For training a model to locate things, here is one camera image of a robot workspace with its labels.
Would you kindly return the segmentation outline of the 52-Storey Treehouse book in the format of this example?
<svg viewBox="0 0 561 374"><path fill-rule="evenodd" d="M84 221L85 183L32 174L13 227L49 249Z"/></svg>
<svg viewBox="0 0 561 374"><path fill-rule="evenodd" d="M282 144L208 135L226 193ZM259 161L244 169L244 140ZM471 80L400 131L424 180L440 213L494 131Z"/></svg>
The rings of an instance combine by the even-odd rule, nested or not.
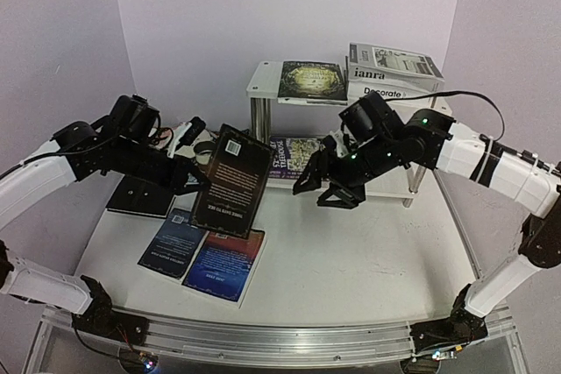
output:
<svg viewBox="0 0 561 374"><path fill-rule="evenodd" d="M271 136L274 149L269 177L278 180L297 180L308 164L311 155L320 149L319 138L289 138Z"/></svg>

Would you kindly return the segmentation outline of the black notebook with barcode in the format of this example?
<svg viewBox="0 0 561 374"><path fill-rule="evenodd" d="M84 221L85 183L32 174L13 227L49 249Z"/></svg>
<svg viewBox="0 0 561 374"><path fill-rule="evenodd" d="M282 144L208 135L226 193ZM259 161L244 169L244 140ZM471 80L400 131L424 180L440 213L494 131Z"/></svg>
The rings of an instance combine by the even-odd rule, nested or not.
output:
<svg viewBox="0 0 561 374"><path fill-rule="evenodd" d="M124 176L105 208L120 214L165 219L174 200L174 194L163 187Z"/></svg>

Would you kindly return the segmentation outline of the black paperback book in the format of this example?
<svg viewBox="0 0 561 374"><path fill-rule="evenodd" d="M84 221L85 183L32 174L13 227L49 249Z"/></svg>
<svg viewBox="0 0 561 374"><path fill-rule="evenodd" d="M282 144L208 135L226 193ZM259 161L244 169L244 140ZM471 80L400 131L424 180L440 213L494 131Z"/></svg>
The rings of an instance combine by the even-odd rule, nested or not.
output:
<svg viewBox="0 0 561 374"><path fill-rule="evenodd" d="M274 149L223 124L206 169L209 187L197 194L189 223L248 239L262 199Z"/></svg>

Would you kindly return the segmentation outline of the dark blue paperback book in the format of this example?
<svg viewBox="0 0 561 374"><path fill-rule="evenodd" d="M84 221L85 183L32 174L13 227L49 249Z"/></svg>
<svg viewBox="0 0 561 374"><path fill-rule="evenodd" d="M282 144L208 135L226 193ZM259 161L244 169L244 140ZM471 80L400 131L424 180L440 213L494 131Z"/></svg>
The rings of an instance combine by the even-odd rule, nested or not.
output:
<svg viewBox="0 0 561 374"><path fill-rule="evenodd" d="M138 265L170 279L182 279L206 236L204 229L190 223L191 213L173 208Z"/></svg>

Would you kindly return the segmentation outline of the blue orange paperback book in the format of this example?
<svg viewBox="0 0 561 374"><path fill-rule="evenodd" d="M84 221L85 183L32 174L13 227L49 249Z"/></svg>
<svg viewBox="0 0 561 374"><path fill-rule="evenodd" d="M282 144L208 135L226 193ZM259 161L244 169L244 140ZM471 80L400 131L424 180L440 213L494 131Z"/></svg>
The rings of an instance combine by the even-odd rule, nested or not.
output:
<svg viewBox="0 0 561 374"><path fill-rule="evenodd" d="M206 299L240 308L266 246L266 232L247 239L209 231L181 285Z"/></svg>

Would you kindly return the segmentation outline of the dark green hardcover book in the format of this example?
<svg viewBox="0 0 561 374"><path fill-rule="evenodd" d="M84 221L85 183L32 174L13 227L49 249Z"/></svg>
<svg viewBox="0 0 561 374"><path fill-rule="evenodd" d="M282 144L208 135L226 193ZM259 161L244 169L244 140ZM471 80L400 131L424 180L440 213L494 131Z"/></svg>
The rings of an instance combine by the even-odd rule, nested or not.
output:
<svg viewBox="0 0 561 374"><path fill-rule="evenodd" d="M284 61L277 98L279 103L344 105L347 91L341 68L337 63Z"/></svg>

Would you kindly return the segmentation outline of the brown Decorate book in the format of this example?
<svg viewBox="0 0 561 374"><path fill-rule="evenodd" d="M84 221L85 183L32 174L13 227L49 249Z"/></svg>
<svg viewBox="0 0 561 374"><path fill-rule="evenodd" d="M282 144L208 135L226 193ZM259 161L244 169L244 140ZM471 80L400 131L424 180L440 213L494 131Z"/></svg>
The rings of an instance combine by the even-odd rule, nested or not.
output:
<svg viewBox="0 0 561 374"><path fill-rule="evenodd" d="M380 95L385 100L390 100L394 106L402 105L416 108L430 108L433 103L432 98L423 98L424 95L427 95L426 92L359 81L351 81L348 84L347 98L349 102L354 102L371 92Z"/></svg>

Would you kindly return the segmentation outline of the grey photo cover book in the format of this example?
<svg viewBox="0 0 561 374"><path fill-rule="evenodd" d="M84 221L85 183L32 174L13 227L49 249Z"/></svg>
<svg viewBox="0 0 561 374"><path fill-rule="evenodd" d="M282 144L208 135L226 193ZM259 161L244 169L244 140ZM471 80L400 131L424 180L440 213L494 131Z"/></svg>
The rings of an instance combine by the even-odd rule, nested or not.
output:
<svg viewBox="0 0 561 374"><path fill-rule="evenodd" d="M429 55L361 43L350 43L347 71L350 81L403 86L426 93L442 90L445 83Z"/></svg>

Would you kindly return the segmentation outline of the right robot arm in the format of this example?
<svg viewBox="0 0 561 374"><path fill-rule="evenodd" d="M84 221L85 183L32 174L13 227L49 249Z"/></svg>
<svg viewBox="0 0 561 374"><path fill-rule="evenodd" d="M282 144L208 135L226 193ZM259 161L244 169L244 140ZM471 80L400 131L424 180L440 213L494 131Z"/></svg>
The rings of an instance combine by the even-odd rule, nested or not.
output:
<svg viewBox="0 0 561 374"><path fill-rule="evenodd" d="M365 201L367 182L396 167L417 164L466 178L529 211L517 251L466 285L449 316L411 326L415 357L437 359L486 338L486 317L501 301L534 274L559 266L559 166L507 147L436 109L419 109L404 122L375 92L339 117L339 130L326 136L310 156L293 194L315 191L328 181L317 205L353 209Z"/></svg>

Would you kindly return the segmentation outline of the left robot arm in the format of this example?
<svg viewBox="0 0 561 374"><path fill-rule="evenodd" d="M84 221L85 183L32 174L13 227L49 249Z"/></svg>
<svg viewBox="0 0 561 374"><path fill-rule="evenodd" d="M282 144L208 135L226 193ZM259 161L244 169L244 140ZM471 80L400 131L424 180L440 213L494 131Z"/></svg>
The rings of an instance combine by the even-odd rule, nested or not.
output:
<svg viewBox="0 0 561 374"><path fill-rule="evenodd" d="M109 114L93 123L78 121L55 132L28 158L1 175L1 225L63 188L93 174L114 172L145 181L176 196L198 193L209 181L188 158L178 154L202 133L195 116L156 146L160 113L138 95L121 95ZM86 275L57 272L1 247L1 293L67 310L76 330L126 340L142 334L146 319L113 308L102 284Z"/></svg>

